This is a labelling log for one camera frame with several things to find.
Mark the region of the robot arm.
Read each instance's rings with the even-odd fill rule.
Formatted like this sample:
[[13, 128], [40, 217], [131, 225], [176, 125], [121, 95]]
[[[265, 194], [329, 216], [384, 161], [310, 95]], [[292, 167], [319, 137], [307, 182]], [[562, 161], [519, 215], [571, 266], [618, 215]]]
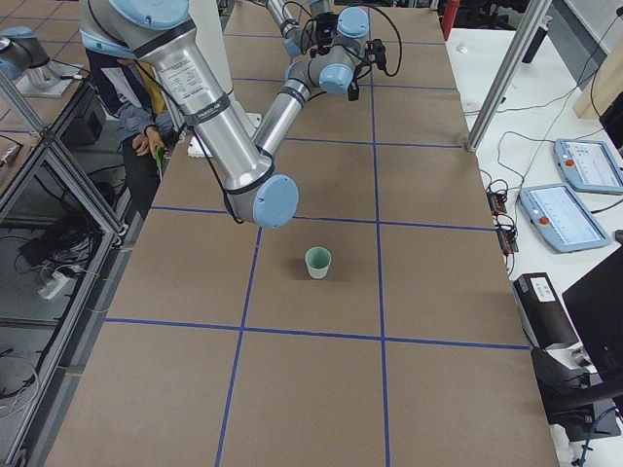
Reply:
[[[337, 35], [338, 15], [331, 11], [329, 1], [309, 1], [304, 7], [300, 1], [264, 1], [266, 9], [279, 27], [283, 45], [291, 58], [310, 54], [310, 57], [329, 53]], [[308, 18], [298, 21], [289, 11], [295, 6]]]
[[208, 160], [224, 173], [221, 191], [230, 214], [263, 228], [282, 227], [296, 213], [299, 190], [292, 178], [276, 173], [275, 152], [313, 89], [347, 92], [369, 33], [368, 15], [359, 7], [341, 11], [328, 53], [287, 69], [275, 101], [249, 133], [197, 45], [189, 7], [187, 1], [83, 1], [83, 44], [152, 65], [165, 94], [208, 150]]

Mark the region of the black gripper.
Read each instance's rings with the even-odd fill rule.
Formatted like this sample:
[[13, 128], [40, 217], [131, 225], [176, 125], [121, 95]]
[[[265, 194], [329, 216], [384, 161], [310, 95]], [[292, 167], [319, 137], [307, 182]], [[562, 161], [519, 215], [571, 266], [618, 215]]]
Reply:
[[354, 58], [348, 65], [348, 100], [357, 101], [359, 99], [359, 85], [357, 84], [359, 73], [363, 69], [363, 60]]

